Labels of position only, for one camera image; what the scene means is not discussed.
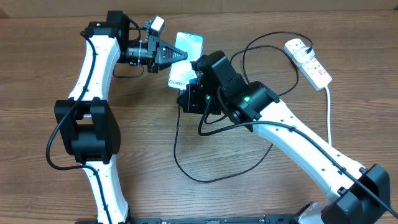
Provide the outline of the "blue Galaxy smartphone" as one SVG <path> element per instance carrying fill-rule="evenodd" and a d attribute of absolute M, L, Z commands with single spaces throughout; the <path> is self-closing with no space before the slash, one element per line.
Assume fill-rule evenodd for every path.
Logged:
<path fill-rule="evenodd" d="M 204 38 L 202 35 L 178 32 L 175 47 L 187 53 L 187 59 L 173 63 L 170 68 L 168 86 L 185 90 L 186 85 L 193 83 L 197 73 L 192 69 L 191 61 L 197 61 L 203 53 Z"/>

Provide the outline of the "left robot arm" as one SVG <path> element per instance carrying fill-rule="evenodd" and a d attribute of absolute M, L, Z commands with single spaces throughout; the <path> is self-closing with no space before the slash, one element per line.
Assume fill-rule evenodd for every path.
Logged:
<path fill-rule="evenodd" d="M 122 11 L 108 11 L 104 22 L 90 22 L 80 33 L 86 40 L 80 76 L 67 100 L 55 103 L 57 126 L 46 148 L 60 133 L 66 152 L 77 163 L 71 169 L 82 169 L 91 185 L 95 223 L 133 222 L 117 171 L 121 132 L 108 95 L 119 63 L 157 73 L 187 59 L 186 52 L 160 39 L 164 26 L 159 16 L 139 26 Z"/>

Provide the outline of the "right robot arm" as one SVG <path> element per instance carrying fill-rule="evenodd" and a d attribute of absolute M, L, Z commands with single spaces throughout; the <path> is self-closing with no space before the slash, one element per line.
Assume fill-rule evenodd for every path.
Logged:
<path fill-rule="evenodd" d="M 304 125 L 268 86 L 245 82 L 222 51 L 188 62 L 197 75 L 178 97 L 186 113 L 225 114 L 289 156 L 326 197 L 292 217 L 292 223 L 375 223 L 392 212 L 389 174 L 343 155 Z"/>

